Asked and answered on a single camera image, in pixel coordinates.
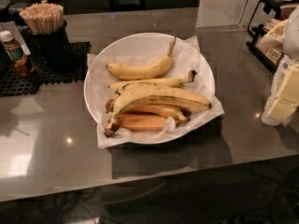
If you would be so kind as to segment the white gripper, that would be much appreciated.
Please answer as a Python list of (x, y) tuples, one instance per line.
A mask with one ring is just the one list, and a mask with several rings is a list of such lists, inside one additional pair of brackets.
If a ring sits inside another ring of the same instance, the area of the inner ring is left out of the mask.
[(278, 63), (278, 69), (273, 76), (271, 93), (277, 94), (277, 99), (271, 104), (268, 114), (272, 119), (288, 119), (299, 104), (299, 64), (288, 55), (284, 55)]

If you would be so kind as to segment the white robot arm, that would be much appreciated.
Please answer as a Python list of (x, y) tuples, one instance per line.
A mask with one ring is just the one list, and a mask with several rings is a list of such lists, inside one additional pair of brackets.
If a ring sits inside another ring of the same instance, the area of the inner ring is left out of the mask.
[(290, 15), (284, 29), (283, 52), (294, 59), (284, 72), (268, 115), (279, 122), (289, 119), (299, 106), (299, 7)]

